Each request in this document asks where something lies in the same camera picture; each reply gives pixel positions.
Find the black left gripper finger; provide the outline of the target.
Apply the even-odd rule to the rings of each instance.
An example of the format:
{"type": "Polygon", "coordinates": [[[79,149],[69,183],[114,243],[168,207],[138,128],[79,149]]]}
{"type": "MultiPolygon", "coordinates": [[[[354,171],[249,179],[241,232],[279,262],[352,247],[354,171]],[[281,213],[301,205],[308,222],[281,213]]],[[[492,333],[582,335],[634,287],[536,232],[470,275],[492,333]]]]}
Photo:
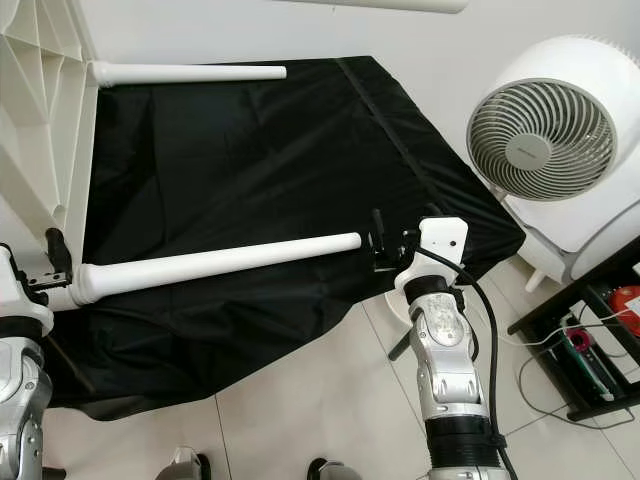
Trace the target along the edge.
{"type": "Polygon", "coordinates": [[[52,275],[58,282],[70,282],[73,279],[73,257],[65,242],[64,233],[58,228],[45,230],[47,259],[52,266],[52,275]]]}

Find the white plastic children table top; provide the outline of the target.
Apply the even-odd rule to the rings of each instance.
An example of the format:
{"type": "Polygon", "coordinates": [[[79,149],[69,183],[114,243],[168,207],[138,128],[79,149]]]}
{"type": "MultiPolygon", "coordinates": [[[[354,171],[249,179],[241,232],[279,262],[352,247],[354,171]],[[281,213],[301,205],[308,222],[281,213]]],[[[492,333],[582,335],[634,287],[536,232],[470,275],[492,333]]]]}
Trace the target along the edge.
{"type": "Polygon", "coordinates": [[[0,191],[29,236],[81,260],[99,87],[74,0],[0,0],[0,191]]]}

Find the white round basin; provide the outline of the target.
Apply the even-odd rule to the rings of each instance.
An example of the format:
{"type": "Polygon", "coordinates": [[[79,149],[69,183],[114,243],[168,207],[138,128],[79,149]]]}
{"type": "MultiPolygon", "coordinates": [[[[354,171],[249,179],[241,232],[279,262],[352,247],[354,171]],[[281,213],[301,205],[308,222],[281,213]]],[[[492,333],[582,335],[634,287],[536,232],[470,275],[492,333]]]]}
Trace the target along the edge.
{"type": "Polygon", "coordinates": [[[383,298],[388,310],[394,315],[406,317],[410,314],[410,303],[408,303],[403,291],[392,289],[392,291],[385,292],[381,298],[383,298]]]}

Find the black table cloth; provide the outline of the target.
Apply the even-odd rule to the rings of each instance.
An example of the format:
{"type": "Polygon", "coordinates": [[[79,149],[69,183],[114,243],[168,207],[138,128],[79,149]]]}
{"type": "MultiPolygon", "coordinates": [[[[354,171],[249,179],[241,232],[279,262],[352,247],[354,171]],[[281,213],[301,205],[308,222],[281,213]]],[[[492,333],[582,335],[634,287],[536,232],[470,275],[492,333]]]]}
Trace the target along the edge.
{"type": "MultiPolygon", "coordinates": [[[[483,276],[524,229],[371,56],[292,60],[284,79],[127,84],[97,96],[82,257],[160,259],[372,229],[398,243],[434,210],[466,221],[483,276]]],[[[389,291],[367,250],[211,276],[59,312],[52,407],[111,421],[209,398],[389,291]]]]}

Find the white round floor fan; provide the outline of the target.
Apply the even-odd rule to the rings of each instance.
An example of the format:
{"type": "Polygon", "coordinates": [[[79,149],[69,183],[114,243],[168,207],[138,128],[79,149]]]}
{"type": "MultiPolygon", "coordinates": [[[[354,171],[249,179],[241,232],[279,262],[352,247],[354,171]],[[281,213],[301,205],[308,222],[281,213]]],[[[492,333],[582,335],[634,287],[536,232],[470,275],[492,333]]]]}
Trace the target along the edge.
{"type": "Polygon", "coordinates": [[[626,47],[526,47],[477,101],[466,145],[529,233],[530,285],[579,279],[640,236],[640,56],[626,47]]]}

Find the black floor rack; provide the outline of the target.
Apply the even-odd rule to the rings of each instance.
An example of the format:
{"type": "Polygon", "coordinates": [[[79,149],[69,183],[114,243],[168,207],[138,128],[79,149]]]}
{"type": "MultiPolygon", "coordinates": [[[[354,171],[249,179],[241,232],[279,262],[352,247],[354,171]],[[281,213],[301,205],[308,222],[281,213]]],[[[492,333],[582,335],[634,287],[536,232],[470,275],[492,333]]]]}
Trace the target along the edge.
{"type": "Polygon", "coordinates": [[[547,372],[570,407],[568,419],[593,419],[621,410],[635,410],[640,415],[640,372],[634,380],[628,379],[625,369],[608,357],[609,352],[623,353],[640,365],[640,338],[618,323],[608,305],[609,294],[622,285],[640,285],[640,275],[632,266],[596,266],[507,330],[529,344],[535,362],[547,372]],[[568,328],[584,328],[593,337],[591,349],[605,361],[620,388],[614,401],[596,396],[588,379],[573,364],[570,344],[564,337],[568,328]]]}

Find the magenta round object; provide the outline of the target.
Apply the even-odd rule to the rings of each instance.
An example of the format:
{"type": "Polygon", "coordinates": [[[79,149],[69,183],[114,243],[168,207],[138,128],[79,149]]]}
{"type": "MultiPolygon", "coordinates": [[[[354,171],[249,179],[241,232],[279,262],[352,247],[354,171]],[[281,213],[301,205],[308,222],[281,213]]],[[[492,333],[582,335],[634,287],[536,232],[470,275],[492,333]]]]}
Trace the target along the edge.
{"type": "Polygon", "coordinates": [[[594,339],[584,328],[568,328],[564,330],[566,342],[575,349],[580,356],[586,358],[593,353],[594,339]]]}

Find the grey right robot leg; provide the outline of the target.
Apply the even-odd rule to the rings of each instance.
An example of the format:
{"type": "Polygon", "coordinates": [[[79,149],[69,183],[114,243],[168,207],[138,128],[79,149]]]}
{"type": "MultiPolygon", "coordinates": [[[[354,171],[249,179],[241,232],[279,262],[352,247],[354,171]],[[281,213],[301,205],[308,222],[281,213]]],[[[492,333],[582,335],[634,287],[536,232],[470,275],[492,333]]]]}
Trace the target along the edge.
{"type": "Polygon", "coordinates": [[[340,462],[329,462],[325,463],[323,467],[320,468],[319,476],[317,476],[319,480],[362,480],[362,477],[355,468],[349,467],[348,465],[344,465],[344,463],[340,462]]]}

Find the grey robot leg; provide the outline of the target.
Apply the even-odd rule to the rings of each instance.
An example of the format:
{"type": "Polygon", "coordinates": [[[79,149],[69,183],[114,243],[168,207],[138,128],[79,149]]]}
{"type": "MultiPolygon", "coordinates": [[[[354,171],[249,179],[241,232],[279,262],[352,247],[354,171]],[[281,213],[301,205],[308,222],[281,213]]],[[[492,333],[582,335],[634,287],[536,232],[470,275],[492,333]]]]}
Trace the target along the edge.
{"type": "Polygon", "coordinates": [[[179,445],[172,462],[157,474],[155,480],[212,480],[209,457],[188,445],[179,445]]]}
{"type": "Polygon", "coordinates": [[[319,476],[317,476],[319,480],[362,480],[362,477],[355,468],[349,467],[348,465],[344,465],[344,463],[340,462],[329,462],[325,463],[323,467],[320,468],[319,476]]]}

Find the grey left robot leg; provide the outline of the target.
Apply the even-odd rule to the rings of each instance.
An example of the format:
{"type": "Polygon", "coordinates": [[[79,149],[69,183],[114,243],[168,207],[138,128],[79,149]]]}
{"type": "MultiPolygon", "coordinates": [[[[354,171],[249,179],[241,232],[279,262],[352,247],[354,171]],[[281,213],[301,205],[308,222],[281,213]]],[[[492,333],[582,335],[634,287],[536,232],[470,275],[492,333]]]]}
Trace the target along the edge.
{"type": "Polygon", "coordinates": [[[172,462],[157,474],[155,480],[212,480],[209,457],[188,445],[179,445],[172,462]]]}

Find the red rounded object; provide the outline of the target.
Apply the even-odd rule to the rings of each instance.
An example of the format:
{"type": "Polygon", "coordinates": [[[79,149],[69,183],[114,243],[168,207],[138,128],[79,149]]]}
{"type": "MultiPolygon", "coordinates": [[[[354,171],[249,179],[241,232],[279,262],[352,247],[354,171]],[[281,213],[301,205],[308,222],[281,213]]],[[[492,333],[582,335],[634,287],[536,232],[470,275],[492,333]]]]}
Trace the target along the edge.
{"type": "Polygon", "coordinates": [[[618,323],[634,337],[640,338],[640,285],[622,285],[613,289],[608,305],[618,323]]]}

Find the dark device with green light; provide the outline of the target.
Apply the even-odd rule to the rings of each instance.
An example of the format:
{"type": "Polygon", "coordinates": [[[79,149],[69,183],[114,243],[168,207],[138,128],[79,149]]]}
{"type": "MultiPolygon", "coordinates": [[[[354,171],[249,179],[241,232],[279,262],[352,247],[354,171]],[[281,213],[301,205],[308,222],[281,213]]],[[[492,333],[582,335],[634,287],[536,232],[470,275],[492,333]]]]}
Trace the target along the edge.
{"type": "Polygon", "coordinates": [[[591,351],[589,357],[584,358],[570,346],[570,358],[573,364],[577,366],[577,369],[588,379],[591,387],[596,392],[596,396],[602,401],[614,401],[616,399],[617,393],[620,392],[617,381],[609,374],[607,367],[605,367],[605,361],[600,360],[600,357],[596,356],[594,351],[591,351]]]}

